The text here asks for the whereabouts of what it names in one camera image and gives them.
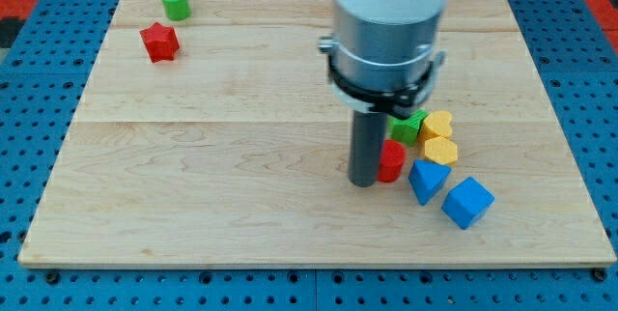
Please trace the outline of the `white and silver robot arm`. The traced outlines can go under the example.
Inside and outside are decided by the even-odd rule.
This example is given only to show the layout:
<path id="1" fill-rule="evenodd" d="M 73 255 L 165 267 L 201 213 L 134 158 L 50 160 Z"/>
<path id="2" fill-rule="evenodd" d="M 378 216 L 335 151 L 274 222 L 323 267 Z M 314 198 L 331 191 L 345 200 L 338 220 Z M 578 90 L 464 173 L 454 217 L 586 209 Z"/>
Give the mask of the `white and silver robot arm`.
<path id="1" fill-rule="evenodd" d="M 446 0 L 333 0 L 321 39 L 334 94 L 353 110 L 404 120 L 432 92 L 444 55 L 435 35 Z"/>

